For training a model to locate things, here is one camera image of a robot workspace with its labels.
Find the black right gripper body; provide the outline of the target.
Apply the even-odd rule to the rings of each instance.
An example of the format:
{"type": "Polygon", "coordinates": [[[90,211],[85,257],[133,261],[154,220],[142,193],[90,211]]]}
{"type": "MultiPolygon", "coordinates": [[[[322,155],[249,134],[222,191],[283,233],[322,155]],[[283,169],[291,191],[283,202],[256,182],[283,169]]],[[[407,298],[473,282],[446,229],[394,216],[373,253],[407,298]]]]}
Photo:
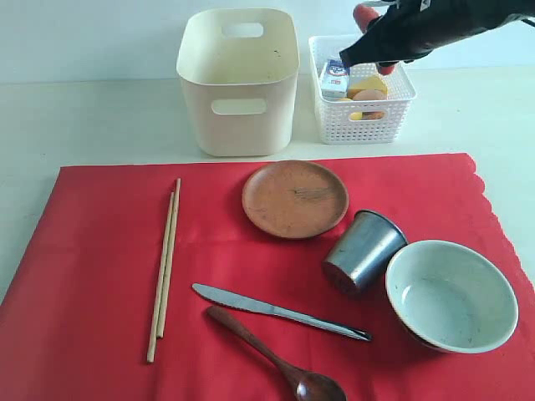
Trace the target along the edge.
{"type": "Polygon", "coordinates": [[[379,41],[400,54],[424,54],[532,17],[534,1],[400,1],[375,24],[379,41]]]}

